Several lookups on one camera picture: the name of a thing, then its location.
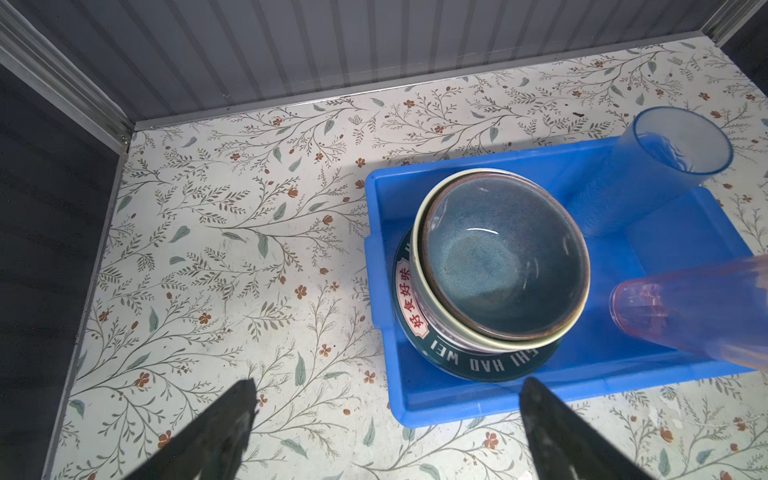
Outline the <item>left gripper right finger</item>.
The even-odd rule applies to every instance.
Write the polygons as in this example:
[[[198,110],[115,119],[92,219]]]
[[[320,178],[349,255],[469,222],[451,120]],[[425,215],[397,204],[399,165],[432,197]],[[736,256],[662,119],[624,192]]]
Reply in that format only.
[[[523,383],[520,414],[540,479],[650,477],[533,377]]]

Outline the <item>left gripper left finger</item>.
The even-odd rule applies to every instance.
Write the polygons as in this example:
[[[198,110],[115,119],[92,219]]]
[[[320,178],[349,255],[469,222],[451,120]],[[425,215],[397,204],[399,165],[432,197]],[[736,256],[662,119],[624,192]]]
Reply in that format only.
[[[235,478],[248,446],[256,406],[254,381],[236,382],[128,477]]]

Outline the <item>blue plastic bin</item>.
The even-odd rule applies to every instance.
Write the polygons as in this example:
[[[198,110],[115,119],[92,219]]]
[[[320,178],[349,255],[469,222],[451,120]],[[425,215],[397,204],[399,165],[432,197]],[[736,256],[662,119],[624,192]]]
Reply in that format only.
[[[397,247],[427,193],[466,169],[495,168],[526,177],[557,200],[575,191],[614,140],[437,161],[372,172],[365,182],[370,235],[365,255],[372,321],[383,338],[389,401],[403,426],[418,428],[515,411],[527,376],[565,401],[738,374],[741,367],[665,348],[623,333],[609,297],[619,283],[748,257],[751,249],[715,197],[698,187],[615,235],[587,242],[592,282],[584,313],[535,372],[504,383],[467,381],[429,363],[401,328],[392,298]]]

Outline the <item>white plate dark green rim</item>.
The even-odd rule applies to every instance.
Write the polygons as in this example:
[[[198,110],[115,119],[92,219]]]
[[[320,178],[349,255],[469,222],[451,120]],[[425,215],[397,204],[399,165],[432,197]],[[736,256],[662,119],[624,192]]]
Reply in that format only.
[[[393,302],[405,336],[429,363],[467,381],[504,383],[527,376],[559,349],[558,340],[539,348],[484,354],[460,348],[438,332],[415,297],[410,282],[410,235],[400,241],[392,268]]]

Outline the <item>pink translucent plastic cup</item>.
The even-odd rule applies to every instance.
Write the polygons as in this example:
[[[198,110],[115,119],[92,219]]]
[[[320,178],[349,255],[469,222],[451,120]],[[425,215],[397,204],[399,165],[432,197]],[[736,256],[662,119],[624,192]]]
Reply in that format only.
[[[623,282],[609,310],[634,338],[767,370],[765,255]]]

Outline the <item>blue translucent plastic cup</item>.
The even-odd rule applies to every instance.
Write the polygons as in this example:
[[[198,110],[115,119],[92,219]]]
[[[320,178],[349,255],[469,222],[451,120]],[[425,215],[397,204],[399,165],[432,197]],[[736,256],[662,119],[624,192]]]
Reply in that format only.
[[[584,235],[613,234],[726,170],[733,157],[712,121],[681,108],[650,108],[587,170],[567,210]]]

